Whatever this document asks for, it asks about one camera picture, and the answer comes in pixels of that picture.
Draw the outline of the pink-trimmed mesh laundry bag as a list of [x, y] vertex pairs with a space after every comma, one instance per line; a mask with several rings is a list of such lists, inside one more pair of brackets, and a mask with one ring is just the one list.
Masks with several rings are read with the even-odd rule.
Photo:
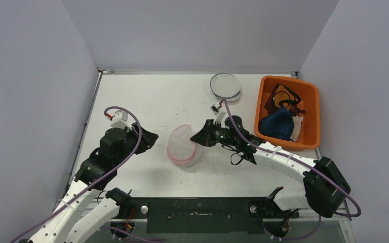
[[170, 161], [179, 167], [190, 167], [202, 153], [202, 148], [191, 141], [194, 135], [191, 126], [182, 124], [171, 134], [168, 140], [167, 155]]

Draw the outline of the blue-trimmed mesh laundry bag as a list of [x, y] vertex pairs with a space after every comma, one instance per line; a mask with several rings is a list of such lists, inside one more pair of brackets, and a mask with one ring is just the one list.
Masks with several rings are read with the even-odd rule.
[[221, 72], [211, 77], [210, 90], [215, 97], [233, 102], [240, 97], [241, 85], [233, 74]]

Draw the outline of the navy blue bra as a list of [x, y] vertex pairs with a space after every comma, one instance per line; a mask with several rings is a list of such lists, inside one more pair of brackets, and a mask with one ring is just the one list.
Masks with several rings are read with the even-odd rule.
[[292, 141], [293, 129], [293, 116], [285, 108], [280, 108], [271, 115], [262, 118], [258, 125], [260, 134], [286, 141]]

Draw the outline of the orange and black bra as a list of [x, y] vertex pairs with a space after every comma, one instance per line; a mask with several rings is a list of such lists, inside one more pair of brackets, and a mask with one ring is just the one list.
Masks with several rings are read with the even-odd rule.
[[270, 105], [273, 111], [277, 111], [281, 108], [284, 108], [287, 111], [297, 110], [300, 102], [301, 97], [282, 84], [275, 85], [271, 93]]

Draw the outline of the beige lace bra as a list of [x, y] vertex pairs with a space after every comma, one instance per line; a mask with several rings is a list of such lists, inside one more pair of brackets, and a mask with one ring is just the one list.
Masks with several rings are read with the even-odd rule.
[[290, 140], [293, 142], [296, 142], [297, 139], [299, 138], [300, 132], [301, 132], [301, 127], [302, 127], [302, 122], [304, 117], [303, 116], [293, 116], [293, 131], [290, 136]]

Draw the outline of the red bra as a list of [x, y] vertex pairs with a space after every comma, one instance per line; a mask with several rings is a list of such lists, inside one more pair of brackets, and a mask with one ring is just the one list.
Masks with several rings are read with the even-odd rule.
[[297, 107], [297, 104], [299, 104], [300, 101], [298, 100], [290, 100], [290, 99], [284, 99], [279, 101], [277, 104], [275, 103], [275, 99], [269, 99], [267, 100], [264, 108], [267, 110], [268, 114], [271, 115], [274, 112], [284, 109], [292, 114], [292, 116], [297, 116], [299, 114], [306, 114], [306, 111], [304, 109], [300, 109]]

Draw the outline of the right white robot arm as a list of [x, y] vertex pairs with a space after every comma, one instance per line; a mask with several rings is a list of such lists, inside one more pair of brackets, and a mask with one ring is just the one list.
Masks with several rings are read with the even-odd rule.
[[271, 168], [299, 182], [299, 188], [281, 188], [269, 196], [266, 210], [272, 217], [289, 210], [311, 209], [322, 217], [331, 218], [351, 192], [333, 160], [307, 158], [272, 145], [245, 130], [236, 115], [226, 118], [223, 126], [213, 119], [206, 120], [191, 141], [204, 147], [220, 144], [243, 160]]

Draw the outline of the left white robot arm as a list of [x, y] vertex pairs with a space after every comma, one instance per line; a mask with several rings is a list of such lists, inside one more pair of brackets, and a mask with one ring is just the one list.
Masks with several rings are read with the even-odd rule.
[[106, 195], [92, 212], [82, 217], [87, 206], [117, 175], [117, 170], [131, 156], [151, 149], [158, 135], [137, 123], [117, 123], [108, 129], [89, 157], [82, 162], [66, 195], [50, 219], [36, 228], [28, 239], [16, 242], [82, 242], [114, 216], [124, 218], [131, 211], [130, 196], [118, 188]]

